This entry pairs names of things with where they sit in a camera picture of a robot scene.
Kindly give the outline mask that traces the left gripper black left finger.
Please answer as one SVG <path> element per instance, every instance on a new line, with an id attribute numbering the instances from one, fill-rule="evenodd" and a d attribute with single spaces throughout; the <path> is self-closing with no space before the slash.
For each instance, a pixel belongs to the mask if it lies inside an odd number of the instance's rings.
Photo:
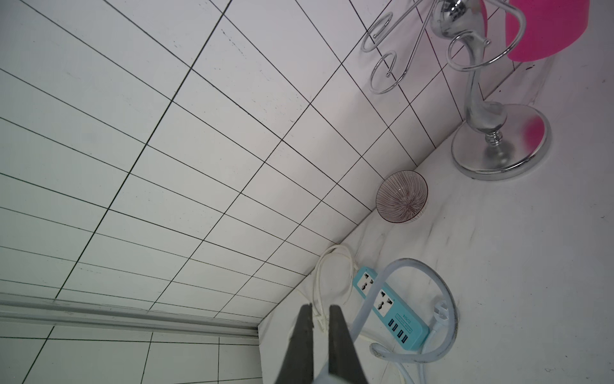
<path id="1" fill-rule="evenodd" d="M 313 368 L 313 309 L 311 304 L 306 304 L 299 310 L 275 383 L 310 384 L 314 379 Z"/>

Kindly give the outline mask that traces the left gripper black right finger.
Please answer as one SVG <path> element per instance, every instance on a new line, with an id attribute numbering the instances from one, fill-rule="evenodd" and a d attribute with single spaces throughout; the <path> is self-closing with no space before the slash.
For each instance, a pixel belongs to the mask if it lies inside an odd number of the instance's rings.
<path id="1" fill-rule="evenodd" d="M 367 384 L 342 309 L 329 307 L 329 376 L 339 383 Z"/>

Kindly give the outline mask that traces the teal power strip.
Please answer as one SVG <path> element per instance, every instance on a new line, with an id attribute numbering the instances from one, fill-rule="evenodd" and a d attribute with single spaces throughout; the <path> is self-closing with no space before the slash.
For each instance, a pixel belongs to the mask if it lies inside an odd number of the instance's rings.
<path id="1" fill-rule="evenodd" d="M 365 299 L 376 278 L 375 270 L 355 267 L 353 287 Z M 429 326 L 387 283 L 376 295 L 373 312 L 404 350 L 418 352 L 429 336 Z"/>

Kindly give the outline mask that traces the striped small bowl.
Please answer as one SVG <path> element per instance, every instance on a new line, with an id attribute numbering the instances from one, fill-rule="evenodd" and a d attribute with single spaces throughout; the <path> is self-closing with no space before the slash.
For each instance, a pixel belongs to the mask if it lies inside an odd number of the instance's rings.
<path id="1" fill-rule="evenodd" d="M 377 213 L 386 222 L 400 224 L 417 220 L 429 197 L 425 178 L 416 171 L 398 171 L 380 185 L 376 196 Z"/>

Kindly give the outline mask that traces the pink plastic wine glass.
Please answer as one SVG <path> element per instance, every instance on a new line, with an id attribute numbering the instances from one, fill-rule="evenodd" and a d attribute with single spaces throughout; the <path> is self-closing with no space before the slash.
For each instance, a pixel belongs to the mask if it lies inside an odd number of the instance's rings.
<path id="1" fill-rule="evenodd" d="M 589 10 L 589 0 L 506 1 L 506 55 L 515 62 L 533 62 L 561 52 L 585 33 Z"/>

